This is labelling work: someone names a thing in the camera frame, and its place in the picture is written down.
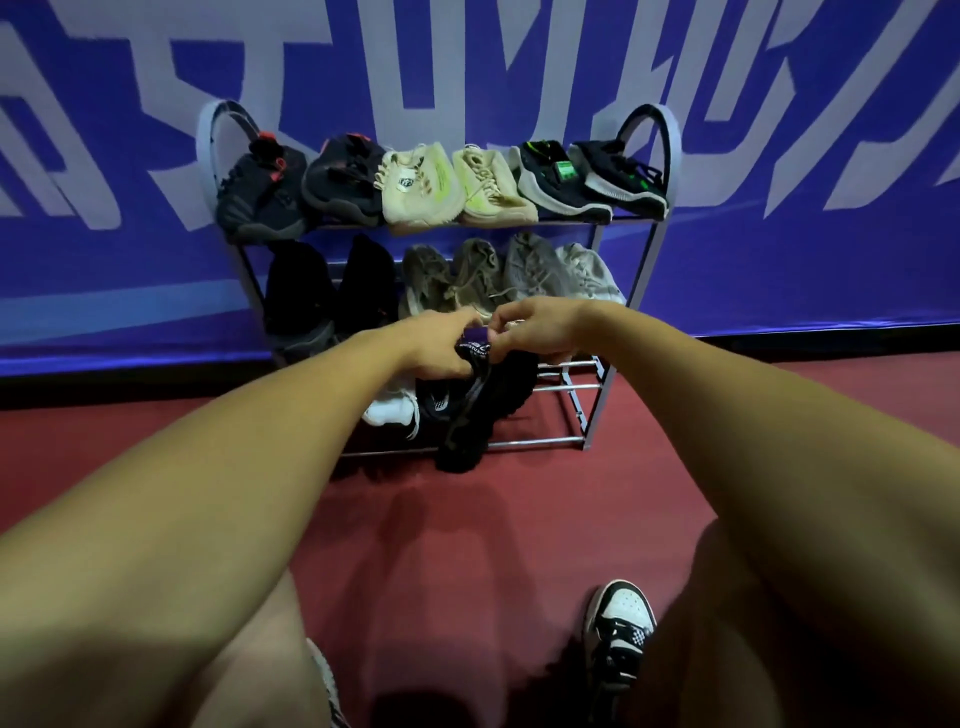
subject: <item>red floor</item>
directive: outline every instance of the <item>red floor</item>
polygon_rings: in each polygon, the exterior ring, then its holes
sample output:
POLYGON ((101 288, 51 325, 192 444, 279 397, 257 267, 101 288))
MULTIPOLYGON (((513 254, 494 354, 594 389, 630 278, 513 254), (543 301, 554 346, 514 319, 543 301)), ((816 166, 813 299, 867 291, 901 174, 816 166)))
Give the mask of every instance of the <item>red floor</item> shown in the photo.
MULTIPOLYGON (((960 353, 789 368, 960 444, 960 353)), ((540 397, 509 434, 561 433, 552 395, 540 397)), ((197 405, 0 412, 0 529, 197 405)), ((540 703, 569 675, 541 679, 544 666, 588 590, 631 579, 662 610, 711 519, 622 380, 587 453, 495 453, 466 475, 413 458, 350 470, 324 494, 293 571, 355 726, 423 725, 424 711, 427 725, 545 723, 540 703)))

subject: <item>thigh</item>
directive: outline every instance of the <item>thigh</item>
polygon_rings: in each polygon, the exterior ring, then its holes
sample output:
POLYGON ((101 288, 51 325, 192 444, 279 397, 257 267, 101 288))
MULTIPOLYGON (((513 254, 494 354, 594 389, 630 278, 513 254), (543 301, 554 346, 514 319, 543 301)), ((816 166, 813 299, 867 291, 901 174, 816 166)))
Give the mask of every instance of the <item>thigh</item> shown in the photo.
POLYGON ((637 726, 905 724, 896 714, 862 670, 783 605, 715 522, 621 717, 637 726))
POLYGON ((326 728, 330 709, 286 571, 237 636, 187 686, 167 725, 326 728))

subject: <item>shoe rack frame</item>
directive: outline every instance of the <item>shoe rack frame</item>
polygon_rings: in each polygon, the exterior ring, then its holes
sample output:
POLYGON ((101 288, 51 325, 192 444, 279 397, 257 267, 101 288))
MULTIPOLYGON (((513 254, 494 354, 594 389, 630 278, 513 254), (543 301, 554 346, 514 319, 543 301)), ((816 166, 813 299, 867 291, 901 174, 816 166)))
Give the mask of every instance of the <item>shoe rack frame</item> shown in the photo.
MULTIPOLYGON (((202 175, 204 200, 211 212, 215 210, 217 206, 217 190, 220 182, 216 173, 217 166, 213 152, 214 131, 217 122, 223 117, 232 119, 250 140, 255 139, 260 131, 250 114, 235 101, 212 101, 201 110, 197 124, 197 162, 202 175)), ((660 135, 663 152, 663 182, 666 187, 666 200, 671 212, 662 222, 637 215, 614 216, 610 222, 610 225, 650 225, 647 239, 640 255, 640 262, 634 275, 634 282, 633 285, 631 285, 630 294, 627 296, 627 306, 634 310, 639 310, 643 294, 646 292, 650 277, 653 275, 657 257, 660 255, 660 248, 663 246, 663 238, 666 235, 666 229, 673 215, 672 210, 674 209, 674 203, 677 199, 680 184, 681 161, 683 159, 680 127, 677 125, 677 120, 670 110, 661 104, 644 104, 634 109, 620 127, 617 137, 623 141, 624 144, 628 144, 637 129, 647 120, 653 122, 655 131, 660 135)), ((644 130, 648 129, 649 126, 644 125, 644 130)), ((548 219, 538 222, 538 226, 553 225, 589 226, 588 247, 599 254, 605 225, 562 219, 548 219)), ((457 223, 451 223, 444 227, 459 228, 462 226, 457 223)), ((360 225, 330 224, 321 225, 317 230, 371 231, 375 229, 360 225)), ((227 240, 227 251, 240 278, 240 284, 247 296, 247 300, 250 302, 250 306, 257 320, 262 323, 264 292, 253 271, 250 257, 247 255, 247 247, 256 244, 257 243, 247 243, 240 245, 227 240)), ((344 263, 328 262, 330 277, 335 283, 339 283, 343 274, 344 265, 344 263)), ((397 262, 396 265, 399 271, 399 262, 397 262)), ((271 349, 271 355, 278 368, 287 366, 288 362, 281 351, 271 349)), ((576 415, 576 425, 579 426, 580 433, 567 435, 565 437, 491 441, 490 448, 543 448, 563 445, 578 446, 584 450, 589 449, 596 437, 596 427, 607 406, 607 400, 610 397, 615 378, 616 368, 612 365, 605 365, 597 356, 591 359, 567 361, 558 365, 540 364, 540 380, 542 384, 538 384, 538 386, 534 388, 534 393, 553 392, 561 396, 566 394, 573 405, 573 410, 576 415), (575 384, 571 379, 570 373, 574 371, 576 374, 581 370, 592 371, 596 376, 596 381, 585 384, 575 384), (593 401, 593 406, 589 411, 583 406, 580 400, 579 393, 583 390, 595 390, 597 393, 596 399, 593 401)), ((344 452, 342 457, 420 454, 434 452, 436 449, 436 447, 425 447, 351 451, 344 452)))

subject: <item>blue banner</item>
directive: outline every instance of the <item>blue banner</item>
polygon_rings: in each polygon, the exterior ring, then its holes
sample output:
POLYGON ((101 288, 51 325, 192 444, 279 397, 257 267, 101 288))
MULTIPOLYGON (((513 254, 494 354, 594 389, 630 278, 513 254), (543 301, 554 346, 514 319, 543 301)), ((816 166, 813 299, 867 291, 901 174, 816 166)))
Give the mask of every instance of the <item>blue banner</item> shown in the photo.
MULTIPOLYGON (((949 0, 8 0, 0 376, 266 355, 200 189, 215 98, 307 152, 449 153, 611 137, 659 101, 685 156, 644 310, 694 334, 960 321, 957 28, 949 0)), ((644 239, 605 233, 622 288, 644 239)))

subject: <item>shoe rack shelf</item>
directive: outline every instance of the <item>shoe rack shelf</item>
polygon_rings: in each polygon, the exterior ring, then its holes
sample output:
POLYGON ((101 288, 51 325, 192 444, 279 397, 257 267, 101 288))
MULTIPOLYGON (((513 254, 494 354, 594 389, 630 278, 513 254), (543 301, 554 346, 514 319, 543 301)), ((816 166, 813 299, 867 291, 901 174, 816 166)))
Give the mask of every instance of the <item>shoe rack shelf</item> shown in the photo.
MULTIPOLYGON (((235 159, 227 160, 226 166, 221 163, 218 165, 215 151, 215 134, 218 124, 222 121, 231 120, 246 135, 249 140, 257 138, 260 130, 247 111, 235 101, 212 101, 207 104, 200 113, 197 125, 197 162, 202 175, 202 184, 204 189, 204 200, 211 212, 217 206, 217 190, 220 186, 221 175, 218 169, 224 169, 225 172, 235 162, 235 159)), ((681 147, 680 128, 677 120, 670 110, 661 104, 644 104, 634 109, 627 117, 617 137, 628 144, 630 138, 644 121, 651 121, 659 133, 660 146, 663 154, 663 183, 666 187, 666 201, 668 209, 672 210, 677 199, 677 192, 680 183, 680 168, 683 158, 681 147)), ((660 254, 660 248, 663 246, 663 238, 666 235, 666 229, 671 215, 668 214, 663 221, 650 220, 648 218, 636 215, 617 215, 609 222, 609 225, 627 225, 627 224, 649 224, 650 229, 647 239, 640 255, 640 263, 637 266, 634 275, 633 284, 630 293, 627 295, 627 306, 637 310, 646 292, 650 277, 653 274, 654 266, 657 263, 657 257, 660 254)), ((588 247, 599 253, 600 243, 603 239, 603 232, 606 225, 585 223, 581 221, 563 220, 557 218, 548 218, 537 223, 541 225, 565 225, 565 226, 587 226, 590 227, 588 247)), ((465 230, 466 226, 460 226, 457 223, 441 226, 445 228, 460 228, 465 230)), ((316 228, 318 231, 333 230, 364 230, 369 231, 360 225, 348 225, 340 223, 322 224, 316 228)), ((264 293, 260 283, 253 271, 250 257, 247 254, 246 246, 237 245, 227 241, 227 250, 232 260, 244 293, 247 296, 250 306, 260 322, 263 321, 263 297, 264 293)), ((336 263, 329 264, 331 277, 338 282, 339 273, 342 266, 336 263)), ((274 362, 278 367, 287 366, 287 360, 280 351, 272 351, 274 362)), ((607 366, 599 357, 594 356, 590 359, 568 361, 558 365, 540 364, 540 381, 534 388, 535 393, 557 393, 569 397, 576 414, 576 425, 579 427, 579 434, 571 434, 564 437, 544 437, 524 440, 501 440, 491 441, 491 449, 512 449, 512 448, 542 448, 554 447, 560 445, 579 446, 581 449, 589 449, 596 436, 596 427, 599 424, 600 417, 607 405, 613 381, 616 378, 616 369, 614 366, 607 366), (595 381, 590 383, 574 383, 571 378, 573 374, 587 373, 593 374, 595 381), (593 390, 596 392, 596 398, 589 410, 583 406, 579 393, 584 390, 593 390)), ((377 449, 365 451, 344 452, 342 457, 369 457, 374 455, 394 455, 394 454, 423 454, 436 451, 436 447, 423 448, 397 448, 397 449, 377 449)))

